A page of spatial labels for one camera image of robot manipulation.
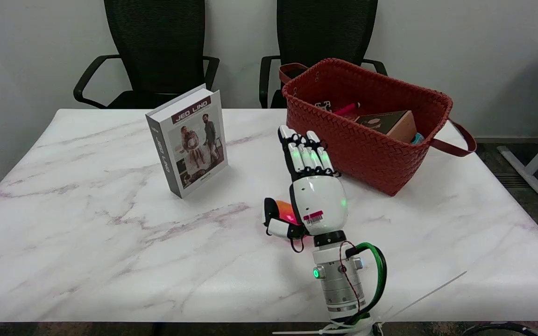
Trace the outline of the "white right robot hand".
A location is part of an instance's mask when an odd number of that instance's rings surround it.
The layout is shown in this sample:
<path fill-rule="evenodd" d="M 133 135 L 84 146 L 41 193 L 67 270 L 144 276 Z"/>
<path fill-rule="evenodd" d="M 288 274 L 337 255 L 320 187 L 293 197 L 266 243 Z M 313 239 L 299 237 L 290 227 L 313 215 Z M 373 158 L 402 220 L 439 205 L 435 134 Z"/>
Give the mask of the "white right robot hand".
<path fill-rule="evenodd" d="M 290 243 L 312 237 L 315 247 L 344 242 L 347 198 L 327 146 L 314 131 L 300 134 L 281 125 L 277 134 L 291 176 L 290 204 L 296 223 L 282 219 L 277 201 L 267 197 L 263 202 L 266 234 Z"/>

